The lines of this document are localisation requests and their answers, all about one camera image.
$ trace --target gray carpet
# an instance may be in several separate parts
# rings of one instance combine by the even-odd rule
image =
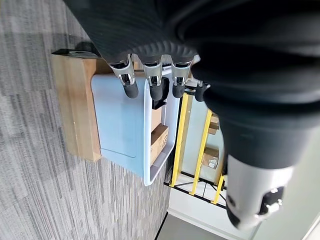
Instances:
[[[66,151],[50,53],[88,37],[62,0],[0,5],[0,239],[153,240],[165,216],[154,184]]]

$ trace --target white floor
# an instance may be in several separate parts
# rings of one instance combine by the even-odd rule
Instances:
[[[225,240],[200,227],[168,214],[157,240]]]

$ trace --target white plastic tray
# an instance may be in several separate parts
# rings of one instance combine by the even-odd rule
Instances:
[[[176,140],[180,100],[172,94],[171,73],[165,77],[169,78],[170,87],[161,123],[169,128],[168,138],[151,166],[152,99],[144,73],[135,73],[139,89],[135,99],[126,96],[114,74],[95,75],[91,82],[102,156],[143,177],[145,186],[154,182]]]

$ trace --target robotic hand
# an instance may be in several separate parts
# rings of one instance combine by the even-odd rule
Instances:
[[[64,1],[130,98],[138,89],[128,54],[139,56],[154,92],[161,55],[171,55],[177,98],[199,54],[192,73],[219,115],[230,221],[250,228],[281,207],[320,123],[320,1]]]

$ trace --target cardboard box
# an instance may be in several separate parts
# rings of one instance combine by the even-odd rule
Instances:
[[[210,122],[208,133],[215,135],[218,129],[219,129],[219,125],[217,123]]]
[[[164,149],[168,140],[169,128],[163,124],[159,124],[151,132],[151,154],[150,154],[150,165],[152,165],[162,149]]]
[[[216,169],[219,162],[219,149],[206,147],[203,152],[202,165]]]
[[[161,123],[162,107],[151,110],[151,132]]]

